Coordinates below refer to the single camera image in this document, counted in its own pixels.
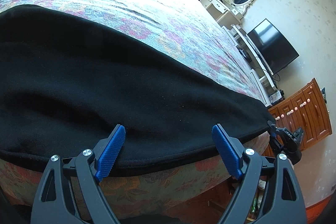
black fabric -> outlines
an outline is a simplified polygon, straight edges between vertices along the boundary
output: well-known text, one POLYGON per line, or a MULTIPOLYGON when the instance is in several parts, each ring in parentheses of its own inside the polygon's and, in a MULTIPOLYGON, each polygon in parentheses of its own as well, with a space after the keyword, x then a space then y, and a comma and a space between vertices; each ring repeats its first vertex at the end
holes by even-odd
POLYGON ((246 142, 274 121, 259 100, 80 17, 21 5, 0 30, 0 158, 24 168, 77 156, 120 123, 110 175, 135 176, 217 155, 217 123, 246 142))

floral pattern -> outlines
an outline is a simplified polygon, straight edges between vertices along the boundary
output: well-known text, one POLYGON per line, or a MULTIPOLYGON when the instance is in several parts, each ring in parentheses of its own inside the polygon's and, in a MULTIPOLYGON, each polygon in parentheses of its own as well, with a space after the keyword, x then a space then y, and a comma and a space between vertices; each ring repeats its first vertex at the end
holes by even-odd
MULTIPOLYGON (((77 15, 135 37, 231 90, 260 98, 249 68, 230 38, 197 0, 0 0, 0 12, 35 4, 77 15)), ((268 135, 246 143, 258 152, 268 135)), ((219 156, 137 177, 107 177, 101 182, 118 218, 161 213, 229 177, 219 156)), ((0 160, 0 185, 12 204, 32 205, 41 173, 0 160)), ((88 218, 72 179, 81 215, 88 218)))

wooden cabinet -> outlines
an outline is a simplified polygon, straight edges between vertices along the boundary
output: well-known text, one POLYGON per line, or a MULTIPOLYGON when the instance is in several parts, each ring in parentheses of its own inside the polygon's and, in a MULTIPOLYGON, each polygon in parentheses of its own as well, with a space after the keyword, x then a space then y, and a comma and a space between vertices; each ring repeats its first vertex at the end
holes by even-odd
MULTIPOLYGON (((301 150, 307 149, 332 133, 326 104, 315 78, 297 93, 269 109, 277 127, 291 132, 299 127, 304 130, 301 150)), ((263 153, 273 157, 270 146, 263 153)))

flat screen tv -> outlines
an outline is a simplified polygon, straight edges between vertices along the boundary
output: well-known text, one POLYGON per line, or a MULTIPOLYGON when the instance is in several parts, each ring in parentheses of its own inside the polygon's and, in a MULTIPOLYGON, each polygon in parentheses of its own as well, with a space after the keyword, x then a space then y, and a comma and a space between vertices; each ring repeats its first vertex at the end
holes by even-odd
POLYGON ((288 40, 267 19, 250 31, 248 37, 267 63, 266 67, 271 69, 271 74, 279 72, 299 56, 288 40))

floral bedspread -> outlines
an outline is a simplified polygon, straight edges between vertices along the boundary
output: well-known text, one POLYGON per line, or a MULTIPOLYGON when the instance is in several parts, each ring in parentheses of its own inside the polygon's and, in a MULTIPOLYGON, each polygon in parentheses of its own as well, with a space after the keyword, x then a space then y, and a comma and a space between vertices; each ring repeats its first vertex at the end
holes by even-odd
MULTIPOLYGON (((77 15, 135 37, 231 90, 261 98, 249 68, 198 0, 0 0, 0 12, 35 4, 77 15)), ((267 134, 246 146, 263 152, 267 134)), ((0 160, 0 185, 12 204, 31 205, 41 173, 0 160)), ((119 218, 161 213, 226 180, 219 156, 138 177, 105 178, 102 190, 119 218)), ((75 191, 79 191, 73 179, 75 191)), ((88 217, 78 198, 82 215, 88 217)))

